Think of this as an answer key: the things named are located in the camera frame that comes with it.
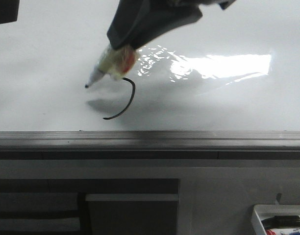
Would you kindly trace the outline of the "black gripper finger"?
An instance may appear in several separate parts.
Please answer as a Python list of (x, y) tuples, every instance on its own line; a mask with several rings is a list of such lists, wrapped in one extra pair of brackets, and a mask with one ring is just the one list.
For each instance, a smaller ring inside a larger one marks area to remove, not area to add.
[(113, 49), (138, 49), (162, 34), (202, 18), (197, 3), (181, 0), (121, 0), (107, 37)]
[(0, 0), (0, 24), (17, 21), (19, 4), (19, 0)]

